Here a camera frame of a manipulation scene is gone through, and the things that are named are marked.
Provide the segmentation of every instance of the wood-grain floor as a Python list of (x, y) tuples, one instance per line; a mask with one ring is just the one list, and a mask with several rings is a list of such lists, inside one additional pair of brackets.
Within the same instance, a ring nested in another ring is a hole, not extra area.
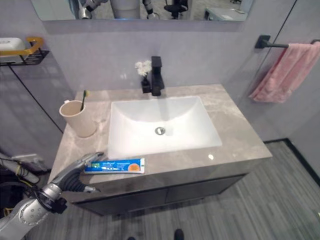
[(273, 159), (221, 195), (122, 216), (100, 217), (69, 205), (28, 240), (320, 240), (320, 187), (284, 142), (268, 143)]

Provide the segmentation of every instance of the mirror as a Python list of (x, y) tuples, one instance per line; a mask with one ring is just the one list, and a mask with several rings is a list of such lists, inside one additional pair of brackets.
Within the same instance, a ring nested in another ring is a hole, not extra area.
[(245, 21), (254, 0), (31, 0), (39, 18)]

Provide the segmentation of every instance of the rectangular sink basin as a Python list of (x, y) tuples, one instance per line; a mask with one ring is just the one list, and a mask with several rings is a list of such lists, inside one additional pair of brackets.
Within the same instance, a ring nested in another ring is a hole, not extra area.
[(109, 159), (221, 146), (200, 97), (115, 101)]

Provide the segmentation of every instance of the drain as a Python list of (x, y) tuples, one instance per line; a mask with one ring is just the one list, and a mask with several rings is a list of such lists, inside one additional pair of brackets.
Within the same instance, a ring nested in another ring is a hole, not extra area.
[(163, 134), (165, 134), (166, 129), (164, 127), (162, 127), (162, 126), (159, 126), (154, 130), (154, 132), (157, 135), (163, 135)]

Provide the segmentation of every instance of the small white flower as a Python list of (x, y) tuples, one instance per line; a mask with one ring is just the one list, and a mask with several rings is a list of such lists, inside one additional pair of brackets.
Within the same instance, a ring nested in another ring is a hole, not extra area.
[(137, 69), (138, 74), (143, 77), (147, 76), (148, 72), (152, 69), (150, 60), (146, 60), (145, 62), (138, 61), (134, 67)]

